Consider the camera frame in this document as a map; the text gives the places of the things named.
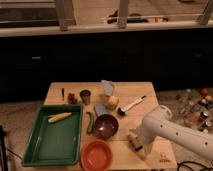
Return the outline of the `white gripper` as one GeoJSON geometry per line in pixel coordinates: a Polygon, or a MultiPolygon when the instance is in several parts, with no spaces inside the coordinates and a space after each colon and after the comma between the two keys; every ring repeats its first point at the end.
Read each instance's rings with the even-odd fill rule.
{"type": "Polygon", "coordinates": [[[150,154],[153,147],[154,139],[150,137],[146,132],[136,129],[137,139],[142,145],[142,154],[150,154]]]}

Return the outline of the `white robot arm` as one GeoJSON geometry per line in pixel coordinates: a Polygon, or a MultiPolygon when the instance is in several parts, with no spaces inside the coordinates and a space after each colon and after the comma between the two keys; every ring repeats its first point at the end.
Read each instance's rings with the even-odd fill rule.
{"type": "Polygon", "coordinates": [[[175,124],[171,117],[171,110],[164,105],[146,114],[136,128],[140,141],[148,145],[160,136],[213,161],[213,135],[175,124]]]}

